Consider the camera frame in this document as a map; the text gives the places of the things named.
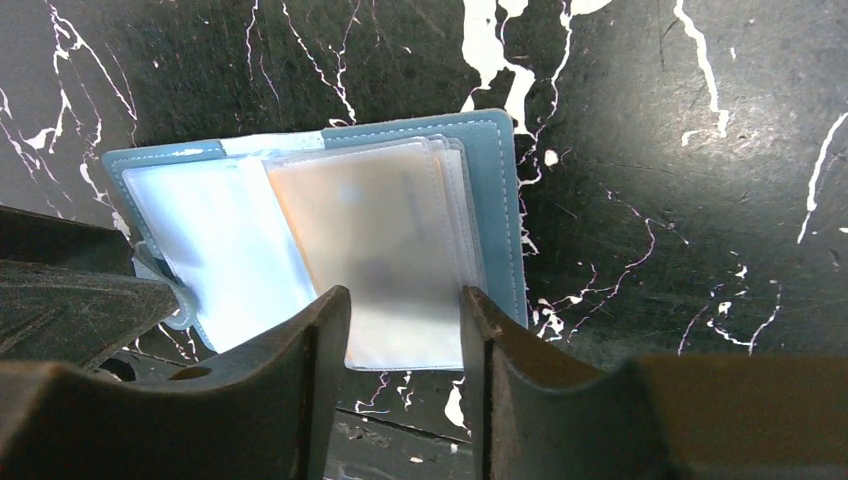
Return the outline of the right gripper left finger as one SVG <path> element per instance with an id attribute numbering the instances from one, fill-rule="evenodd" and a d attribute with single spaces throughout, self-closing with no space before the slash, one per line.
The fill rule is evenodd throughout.
<path id="1" fill-rule="evenodd" d="M 351 319 L 335 286 L 284 323 L 167 379 L 1 366 L 5 479 L 319 479 Z"/>

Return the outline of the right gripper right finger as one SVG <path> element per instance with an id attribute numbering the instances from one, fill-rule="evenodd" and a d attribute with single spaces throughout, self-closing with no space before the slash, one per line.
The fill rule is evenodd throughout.
<path id="1" fill-rule="evenodd" d="M 847 362 L 649 354 L 603 372 L 460 294 L 478 479 L 843 479 Z"/>

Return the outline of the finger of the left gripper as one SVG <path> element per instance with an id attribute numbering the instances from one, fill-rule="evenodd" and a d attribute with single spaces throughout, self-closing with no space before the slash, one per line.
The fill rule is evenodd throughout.
<path id="1" fill-rule="evenodd" d="M 100 366 L 178 300 L 117 230 L 1 209 L 1 358 Z"/>

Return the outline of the blue card holder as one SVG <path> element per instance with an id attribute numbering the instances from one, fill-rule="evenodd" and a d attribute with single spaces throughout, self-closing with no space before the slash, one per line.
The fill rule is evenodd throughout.
<path id="1" fill-rule="evenodd" d="M 511 117 L 467 111 L 115 150 L 102 164 L 166 282 L 223 353 L 349 290 L 345 364 L 459 370 L 459 293 L 528 322 Z"/>

